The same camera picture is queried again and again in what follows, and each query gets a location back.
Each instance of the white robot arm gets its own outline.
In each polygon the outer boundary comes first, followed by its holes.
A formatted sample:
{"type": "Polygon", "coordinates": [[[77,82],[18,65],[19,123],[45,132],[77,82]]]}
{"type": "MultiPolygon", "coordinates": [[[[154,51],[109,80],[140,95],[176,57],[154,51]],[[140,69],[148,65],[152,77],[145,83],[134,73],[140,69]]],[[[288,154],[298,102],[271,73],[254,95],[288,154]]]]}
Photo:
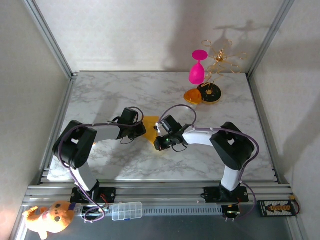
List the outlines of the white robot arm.
{"type": "MultiPolygon", "coordinates": [[[[102,200],[99,196],[103,189],[87,162],[92,146],[94,142],[120,140],[124,137],[134,140],[144,135],[145,126],[141,120],[138,121],[139,114],[133,108],[136,107],[125,108],[120,117],[108,123],[82,124],[73,120],[53,146],[53,154],[71,171],[78,188],[87,192],[94,201],[102,200]]],[[[73,192],[73,195],[82,194],[81,191],[73,192]]]]}
{"type": "Polygon", "coordinates": [[[226,122],[220,131],[213,128],[192,128],[190,124],[182,127],[171,115],[168,115],[160,125],[167,134],[156,138],[154,146],[157,150],[163,151],[177,144],[214,147],[225,164],[224,175],[220,182],[222,195],[226,195],[225,193],[232,195],[236,192],[240,185],[244,164],[251,157],[255,147],[248,138],[241,135],[241,131],[233,123],[226,122]]]}

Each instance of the pink wine glass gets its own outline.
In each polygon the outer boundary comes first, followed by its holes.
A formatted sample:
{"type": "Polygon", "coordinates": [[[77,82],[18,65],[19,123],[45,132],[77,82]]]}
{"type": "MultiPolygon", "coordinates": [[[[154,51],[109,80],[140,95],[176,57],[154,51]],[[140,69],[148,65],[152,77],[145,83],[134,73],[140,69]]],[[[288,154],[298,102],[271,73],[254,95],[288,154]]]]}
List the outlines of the pink wine glass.
{"type": "Polygon", "coordinates": [[[192,53],[192,57],[197,60],[198,63],[191,68],[189,81],[196,85],[202,84],[205,80],[205,68],[201,65],[200,61],[207,59],[208,53],[199,49],[192,53]]]}

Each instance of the aluminum frame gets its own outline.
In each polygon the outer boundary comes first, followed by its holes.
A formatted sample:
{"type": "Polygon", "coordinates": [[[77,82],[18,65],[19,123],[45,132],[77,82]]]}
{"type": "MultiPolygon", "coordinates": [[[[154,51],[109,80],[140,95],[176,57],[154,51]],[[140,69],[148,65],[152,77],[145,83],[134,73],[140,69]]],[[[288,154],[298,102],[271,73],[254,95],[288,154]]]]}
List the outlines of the aluminum frame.
{"type": "Polygon", "coordinates": [[[252,65],[247,73],[247,78],[250,80],[252,76],[254,75],[255,71],[257,70],[259,64],[261,63],[262,59],[264,58],[268,48],[270,47],[272,41],[274,40],[277,32],[279,31],[279,28],[283,21],[285,20],[289,10],[291,9],[292,5],[294,4],[295,0],[284,0],[277,15],[275,16],[275,19],[273,20],[273,23],[271,27],[269,28],[269,31],[267,32],[259,50],[256,56],[254,57],[254,60],[252,62],[252,65]]]}
{"type": "MultiPolygon", "coordinates": [[[[277,31],[279,30],[282,22],[288,14],[292,4],[295,0],[284,0],[276,18],[273,21],[259,51],[256,55],[251,68],[247,74],[248,83],[251,89],[252,97],[256,109],[259,114],[260,122],[264,132],[265,139],[267,141],[268,149],[271,154],[271,159],[274,164],[274,159],[277,156],[273,153],[272,147],[272,135],[268,134],[268,126],[264,122],[264,115],[262,111],[262,105],[260,105],[259,99],[257,100],[257,91],[254,88],[254,81],[252,81],[253,74],[258,68],[262,58],[264,57],[267,49],[269,48],[272,40],[274,39],[277,31]]],[[[74,74],[65,59],[61,49],[59,48],[57,41],[55,40],[48,24],[46,23],[41,11],[39,10],[35,0],[23,0],[30,15],[33,17],[36,25],[38,26],[43,38],[50,47],[52,53],[58,60],[64,73],[70,79],[66,94],[59,108],[59,113],[54,121],[54,126],[50,134],[49,142],[45,150],[45,155],[41,164],[40,174],[36,177],[38,179],[35,185],[30,185],[26,191],[23,199],[18,218],[14,225],[10,239],[20,240],[24,239],[27,233],[27,229],[24,224],[24,218],[22,217],[23,211],[27,210],[30,205],[50,206],[56,200],[70,200],[71,189],[75,187],[73,183],[54,183],[46,182],[47,170],[52,160],[51,149],[61,132],[62,124],[68,109],[70,96],[73,90],[74,82],[77,75],[74,74]]],[[[276,174],[280,183],[283,183],[279,175],[276,174]]],[[[291,196],[292,189],[289,184],[278,184],[272,181],[248,181],[247,182],[256,194],[257,200],[283,200],[288,199],[291,196]]],[[[120,202],[136,202],[141,201],[144,205],[148,206],[203,206],[205,204],[204,199],[200,197],[203,193],[204,187],[218,186],[217,181],[183,181],[183,182],[132,182],[132,181],[109,181],[102,182],[101,187],[114,187],[117,188],[116,203],[120,202]]],[[[251,192],[248,192],[250,202],[252,204],[253,196],[251,192]]],[[[289,229],[291,231],[292,238],[294,240],[307,239],[306,234],[302,229],[302,225],[296,217],[287,217],[289,229]]]]}
{"type": "Polygon", "coordinates": [[[276,160],[279,159],[279,154],[276,148],[276,143],[274,141],[273,134],[271,132],[270,124],[267,119],[267,114],[265,112],[256,82],[255,82],[255,78],[252,77],[251,79],[248,79],[248,76],[247,76],[247,80],[248,80],[248,85],[251,91],[252,99],[254,101],[255,110],[258,113],[258,118],[260,121],[266,146],[268,148],[268,152],[270,154],[270,158],[273,164],[273,171],[275,172],[275,177],[278,183],[288,184],[285,177],[282,174],[280,174],[280,171],[278,171],[279,167],[276,160]]]}

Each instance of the metal extrusion bar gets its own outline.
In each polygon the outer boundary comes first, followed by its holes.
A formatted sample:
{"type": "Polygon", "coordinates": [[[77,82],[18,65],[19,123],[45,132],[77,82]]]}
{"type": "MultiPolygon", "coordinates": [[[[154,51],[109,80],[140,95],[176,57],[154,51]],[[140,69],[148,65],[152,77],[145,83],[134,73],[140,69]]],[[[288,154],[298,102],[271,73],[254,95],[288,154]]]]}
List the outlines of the metal extrusion bar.
{"type": "Polygon", "coordinates": [[[37,185],[40,184],[41,179],[43,177],[43,174],[45,173],[45,168],[49,168],[51,164],[51,160],[53,158],[52,148],[56,142],[56,140],[59,137],[59,134],[61,132],[61,128],[67,113],[71,93],[74,87],[75,80],[77,79],[77,76],[73,76],[71,80],[68,83],[67,89],[65,91],[64,97],[61,101],[60,107],[58,109],[58,113],[54,119],[53,127],[51,129],[51,133],[49,136],[48,143],[46,145],[44,156],[39,168],[39,171],[37,175],[33,178],[33,181],[31,184],[37,185]]]}
{"type": "Polygon", "coordinates": [[[44,16],[42,15],[35,0],[23,0],[26,8],[29,10],[36,26],[40,30],[44,40],[52,51],[53,55],[60,64],[64,74],[67,78],[71,79],[73,77],[73,71],[71,70],[64,54],[62,53],[54,35],[52,34],[44,16]]]}
{"type": "Polygon", "coordinates": [[[275,35],[277,34],[281,24],[283,23],[283,21],[285,20],[290,8],[292,7],[292,5],[294,4],[295,0],[284,0],[283,4],[279,10],[279,12],[277,13],[268,33],[266,34],[262,45],[260,46],[258,53],[256,54],[253,63],[247,73],[247,78],[248,80],[250,80],[253,76],[253,74],[255,73],[255,71],[257,70],[259,64],[261,63],[263,57],[265,56],[271,42],[273,41],[273,39],[275,38],[275,35]]]}
{"type": "Polygon", "coordinates": [[[287,180],[284,178],[284,176],[282,174],[280,174],[281,169],[279,169],[279,166],[277,164],[278,159],[279,159],[279,154],[277,151],[277,147],[276,147],[276,143],[274,141],[274,137],[273,134],[271,132],[271,128],[270,128],[270,124],[268,122],[268,118],[267,118],[267,114],[265,112],[257,85],[256,85],[256,81],[255,78],[252,77],[250,80],[248,80],[248,84],[249,84],[249,88],[252,94],[252,98],[254,101],[254,106],[256,109],[256,112],[258,114],[259,117],[259,121],[261,124],[261,129],[263,132],[263,136],[266,142],[266,146],[268,148],[268,152],[270,154],[270,158],[274,167],[274,172],[275,172],[275,176],[276,179],[279,183],[281,184],[287,184],[287,180]]]}
{"type": "Polygon", "coordinates": [[[11,235],[10,235],[10,240],[20,240],[20,239],[25,239],[25,236],[27,234],[27,226],[24,221],[24,217],[22,214],[24,211],[29,209],[28,207],[22,206],[20,207],[20,210],[17,214],[17,219],[15,221],[15,224],[13,226],[11,235]]]}
{"type": "Polygon", "coordinates": [[[297,217],[287,217],[286,220],[294,240],[308,239],[306,229],[299,215],[297,217]]]}
{"type": "MultiPolygon", "coordinates": [[[[75,209],[75,214],[84,216],[84,208],[87,206],[80,206],[75,209]]],[[[111,217],[113,207],[106,212],[106,217],[111,217]]],[[[206,205],[194,205],[194,206],[143,206],[142,216],[214,216],[222,215],[222,206],[215,203],[206,205]]],[[[87,216],[98,216],[99,213],[89,213],[87,216]]]]}
{"type": "MultiPolygon", "coordinates": [[[[115,203],[142,202],[146,206],[193,206],[205,205],[200,194],[204,187],[218,186],[218,182],[167,182],[167,183],[102,183],[100,187],[117,186],[115,203]]],[[[257,200],[285,200],[292,195],[289,184],[259,183],[249,184],[257,200]]],[[[58,200],[69,201],[74,184],[48,184],[29,186],[23,199],[23,206],[50,205],[58,200]]],[[[251,204],[253,195],[248,192],[251,204]]]]}

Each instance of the orange plush toy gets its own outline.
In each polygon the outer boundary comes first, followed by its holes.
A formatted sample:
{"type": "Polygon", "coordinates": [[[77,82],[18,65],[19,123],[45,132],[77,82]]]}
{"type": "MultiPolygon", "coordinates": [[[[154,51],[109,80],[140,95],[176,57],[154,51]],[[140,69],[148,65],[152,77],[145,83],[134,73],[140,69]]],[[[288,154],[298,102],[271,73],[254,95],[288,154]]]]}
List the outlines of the orange plush toy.
{"type": "Polygon", "coordinates": [[[36,215],[37,206],[23,213],[26,226],[29,230],[39,233],[42,240],[47,239],[48,233],[60,233],[65,230],[75,216],[76,203],[56,201],[49,209],[41,207],[39,215],[36,215]]]}

